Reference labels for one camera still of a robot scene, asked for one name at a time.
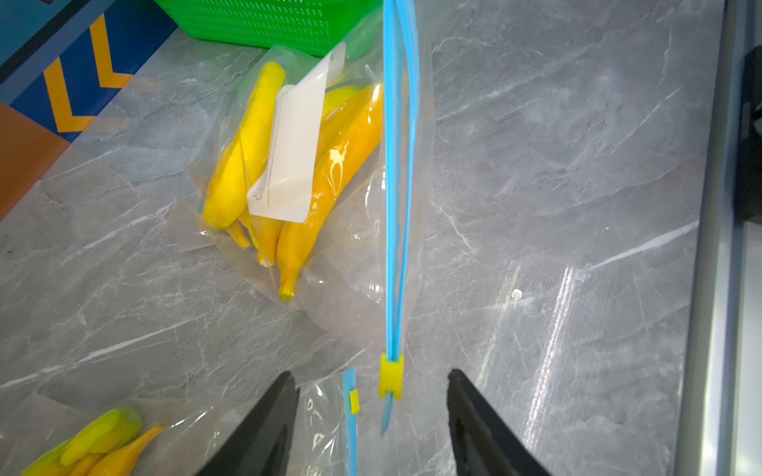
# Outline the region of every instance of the orange chevron stripe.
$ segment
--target orange chevron stripe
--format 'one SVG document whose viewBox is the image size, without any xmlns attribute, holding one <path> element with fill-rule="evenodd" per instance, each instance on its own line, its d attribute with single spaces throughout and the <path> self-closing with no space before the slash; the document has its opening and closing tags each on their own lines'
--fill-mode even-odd
<svg viewBox="0 0 762 476">
<path fill-rule="evenodd" d="M 111 50 L 106 33 L 106 17 L 101 15 L 90 25 L 90 38 L 95 52 L 95 68 L 98 71 L 98 83 L 102 88 L 124 88 L 132 75 L 114 72 L 111 65 Z"/>
<path fill-rule="evenodd" d="M 69 103 L 69 93 L 66 90 L 66 81 L 63 78 L 61 59 L 56 58 L 43 72 L 50 106 L 53 109 L 53 119 L 56 120 L 56 128 L 60 133 L 80 133 L 93 122 L 95 116 L 74 116 L 72 105 Z"/>
</svg>

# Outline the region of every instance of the blue zipper seal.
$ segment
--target blue zipper seal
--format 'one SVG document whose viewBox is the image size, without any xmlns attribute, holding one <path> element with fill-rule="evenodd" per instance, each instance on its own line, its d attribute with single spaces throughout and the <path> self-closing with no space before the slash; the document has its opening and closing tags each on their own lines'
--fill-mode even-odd
<svg viewBox="0 0 762 476">
<path fill-rule="evenodd" d="M 399 40 L 405 47 L 410 91 L 408 131 L 408 183 L 405 200 L 405 231 L 402 236 L 402 261 L 399 265 L 399 288 L 396 283 L 399 223 L 399 145 L 402 109 L 402 67 L 399 61 Z M 411 195 L 415 169 L 415 140 L 420 110 L 421 62 L 418 52 L 418 29 L 413 0 L 385 0 L 383 5 L 384 60 L 384 146 L 386 165 L 386 356 L 398 362 L 402 351 L 402 310 L 405 301 L 405 280 L 410 236 Z M 386 392 L 381 422 L 381 436 L 389 428 L 394 396 Z"/>
<path fill-rule="evenodd" d="M 350 392 L 357 387 L 354 367 L 345 370 L 342 376 L 341 393 L 344 395 L 344 415 L 347 418 L 347 476 L 357 476 L 357 418 L 352 414 Z"/>
</svg>

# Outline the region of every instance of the green plastic basket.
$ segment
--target green plastic basket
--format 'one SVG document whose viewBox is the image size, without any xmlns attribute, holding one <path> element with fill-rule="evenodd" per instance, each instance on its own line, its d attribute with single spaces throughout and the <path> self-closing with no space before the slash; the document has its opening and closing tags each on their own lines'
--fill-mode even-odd
<svg viewBox="0 0 762 476">
<path fill-rule="evenodd" d="M 324 56 L 383 0 L 156 0 L 185 33 L 204 40 Z"/>
</svg>

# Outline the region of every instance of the clear plastic bag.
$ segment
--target clear plastic bag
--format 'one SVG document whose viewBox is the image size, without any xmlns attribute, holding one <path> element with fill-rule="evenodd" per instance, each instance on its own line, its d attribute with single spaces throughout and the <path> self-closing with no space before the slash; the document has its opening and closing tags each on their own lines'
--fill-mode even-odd
<svg viewBox="0 0 762 476">
<path fill-rule="evenodd" d="M 366 16 L 347 35 L 343 44 L 346 48 L 344 67 L 335 80 L 328 84 L 327 92 L 331 93 L 339 88 L 351 86 L 359 90 L 356 94 L 361 94 L 366 88 L 376 88 L 382 97 L 378 97 L 378 101 L 372 104 L 370 109 L 366 108 L 364 112 L 361 111 L 358 114 L 365 114 L 363 117 L 380 123 L 381 119 L 375 119 L 374 112 L 374 107 L 380 107 L 385 94 L 383 93 L 383 38 L 380 9 Z M 423 40 L 421 51 L 428 51 Z M 418 290 L 421 246 L 424 238 L 423 213 L 430 188 L 434 137 L 431 55 L 422 53 L 420 57 L 421 109 L 418 116 L 418 135 L 415 140 L 416 159 L 413 173 L 415 188 L 411 205 L 404 315 L 409 314 Z M 281 256 L 281 245 L 293 243 L 284 237 L 301 235 L 298 230 L 290 234 L 286 233 L 286 230 L 299 228 L 298 226 L 288 224 L 284 226 L 277 242 L 276 266 L 263 267 L 259 264 L 261 257 L 258 257 L 257 250 L 251 247 L 242 248 L 236 244 L 229 233 L 210 226 L 203 219 L 203 207 L 207 200 L 210 178 L 215 173 L 220 155 L 240 127 L 247 100 L 255 87 L 255 82 L 263 67 L 269 62 L 278 62 L 286 71 L 284 84 L 292 85 L 296 84 L 309 68 L 316 64 L 317 60 L 276 47 L 263 56 L 245 75 L 235 93 L 221 107 L 216 128 L 210 131 L 202 148 L 197 151 L 193 163 L 187 169 L 181 194 L 171 212 L 170 222 L 173 235 L 181 250 L 214 243 L 235 265 L 240 275 L 268 298 L 282 302 L 290 309 L 303 308 L 318 325 L 363 348 L 381 350 L 384 347 L 386 330 L 384 270 L 386 192 L 384 155 L 381 145 L 370 152 L 351 180 L 346 180 L 346 176 L 342 178 L 343 190 L 340 190 L 338 197 L 335 197 L 335 203 L 319 229 L 314 246 L 309 250 L 309 256 L 299 269 L 294 286 L 294 297 L 288 302 L 280 299 L 284 294 L 284 287 L 288 287 L 284 285 L 288 279 L 281 279 L 282 266 L 279 265 L 278 260 Z M 405 95 L 409 97 L 409 94 L 403 91 L 403 96 Z M 403 111 L 403 123 L 409 122 L 407 117 L 407 113 Z M 344 145 L 337 141 L 329 141 L 328 149 L 340 151 L 344 150 L 342 147 L 347 147 L 347 144 L 363 142 L 357 140 L 353 142 L 352 139 L 353 137 L 349 137 Z M 344 156 L 336 160 L 331 156 L 331 150 L 324 152 L 326 157 L 324 160 L 332 161 L 324 167 L 329 171 L 328 175 L 321 175 L 319 169 L 322 157 L 319 142 L 315 180 L 320 177 L 324 179 L 330 177 L 328 182 L 333 185 L 339 174 L 337 164 L 342 164 L 341 172 L 343 173 L 347 162 L 341 162 L 345 159 Z M 247 186 L 254 180 L 256 177 L 247 176 Z M 315 185 L 313 198 L 317 189 L 318 186 Z"/>
<path fill-rule="evenodd" d="M 310 476 L 351 472 L 351 431 L 344 384 L 349 369 L 299 386 L 299 406 L 287 474 Z M 133 476 L 192 476 L 222 447 L 254 404 L 225 401 L 131 398 L 111 408 L 129 407 L 142 417 L 142 431 L 167 426 L 142 451 Z M 100 412 L 78 411 L 32 394 L 0 426 L 0 476 L 18 476 L 46 451 L 72 438 Z"/>
</svg>

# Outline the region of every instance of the black object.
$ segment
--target black object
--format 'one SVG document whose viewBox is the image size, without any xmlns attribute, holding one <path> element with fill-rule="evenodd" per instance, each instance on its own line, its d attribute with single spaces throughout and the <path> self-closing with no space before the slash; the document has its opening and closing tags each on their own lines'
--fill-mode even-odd
<svg viewBox="0 0 762 476">
<path fill-rule="evenodd" d="M 762 224 L 762 46 L 744 60 L 735 213 L 741 220 Z"/>
<path fill-rule="evenodd" d="M 448 375 L 447 410 L 458 476 L 550 476 L 466 374 Z"/>
<path fill-rule="evenodd" d="M 283 372 L 197 476 L 284 476 L 299 390 Z"/>
</svg>

